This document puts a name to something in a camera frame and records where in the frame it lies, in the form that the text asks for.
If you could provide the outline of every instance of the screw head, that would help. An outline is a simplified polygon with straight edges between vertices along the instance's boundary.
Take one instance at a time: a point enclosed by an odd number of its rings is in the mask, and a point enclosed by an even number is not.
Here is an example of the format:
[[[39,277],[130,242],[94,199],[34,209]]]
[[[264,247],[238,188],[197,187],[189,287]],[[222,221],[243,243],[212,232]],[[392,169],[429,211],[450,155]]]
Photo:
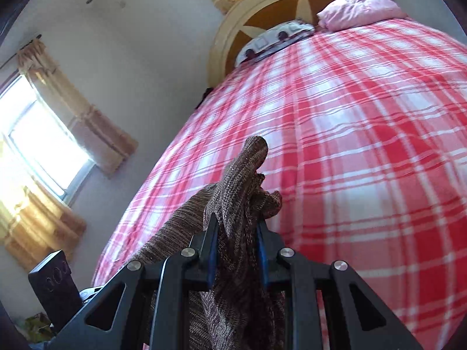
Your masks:
[[[334,262],[334,268],[339,271],[345,271],[349,265],[343,260],[337,260]]]
[[[283,257],[286,257],[286,258],[291,258],[291,257],[293,257],[295,255],[295,251],[290,249],[290,247],[284,247],[283,249],[281,249],[281,251],[279,251],[279,253]]]
[[[191,247],[186,247],[182,250],[182,256],[186,258],[192,257],[195,254],[196,254],[195,249],[192,249]]]
[[[138,271],[141,268],[141,262],[133,260],[127,264],[127,269],[130,271]]]

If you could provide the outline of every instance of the ceiling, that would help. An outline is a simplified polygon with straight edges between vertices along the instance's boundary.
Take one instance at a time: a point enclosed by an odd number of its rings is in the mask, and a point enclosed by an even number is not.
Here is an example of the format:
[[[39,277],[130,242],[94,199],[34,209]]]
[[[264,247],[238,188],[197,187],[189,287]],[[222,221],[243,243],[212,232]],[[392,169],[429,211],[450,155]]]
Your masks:
[[[57,22],[81,9],[87,0],[30,0],[0,46],[0,66],[36,37],[40,27]]]

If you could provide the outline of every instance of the patterned pillow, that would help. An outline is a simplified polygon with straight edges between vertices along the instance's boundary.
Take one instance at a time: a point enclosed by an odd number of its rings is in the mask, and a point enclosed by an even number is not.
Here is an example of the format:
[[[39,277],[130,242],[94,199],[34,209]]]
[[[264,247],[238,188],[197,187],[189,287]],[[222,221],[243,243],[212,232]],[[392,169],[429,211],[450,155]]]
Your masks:
[[[284,22],[249,41],[237,55],[235,67],[246,60],[258,62],[301,39],[311,37],[315,28],[301,20]]]

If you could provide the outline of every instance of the pink pillow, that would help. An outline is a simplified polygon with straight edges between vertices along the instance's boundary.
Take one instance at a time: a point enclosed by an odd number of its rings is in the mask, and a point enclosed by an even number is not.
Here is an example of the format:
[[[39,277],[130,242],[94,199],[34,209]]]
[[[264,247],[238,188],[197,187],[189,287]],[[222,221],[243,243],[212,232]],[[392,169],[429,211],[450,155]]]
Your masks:
[[[318,13],[319,26],[332,32],[374,24],[407,14],[392,0],[335,0]]]

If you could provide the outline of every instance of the black bracket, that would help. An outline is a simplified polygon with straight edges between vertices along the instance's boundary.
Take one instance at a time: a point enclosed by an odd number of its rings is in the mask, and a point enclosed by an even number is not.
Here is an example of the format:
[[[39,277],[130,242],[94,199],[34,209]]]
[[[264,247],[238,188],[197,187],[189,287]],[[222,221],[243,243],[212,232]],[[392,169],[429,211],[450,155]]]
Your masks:
[[[286,248],[260,220],[258,252],[265,288],[285,291],[285,349],[322,349],[316,291],[323,296],[331,350],[422,350],[415,337],[344,261],[309,261]]]
[[[152,265],[127,263],[58,332],[49,350],[136,350],[143,346],[150,305],[150,350],[189,346],[188,291],[208,291],[217,265],[219,225],[212,215],[190,247]],[[258,257],[265,288],[285,291],[285,350],[322,349],[317,290],[323,296],[331,350],[422,350],[385,303],[344,261],[325,265],[284,246],[260,219]]]

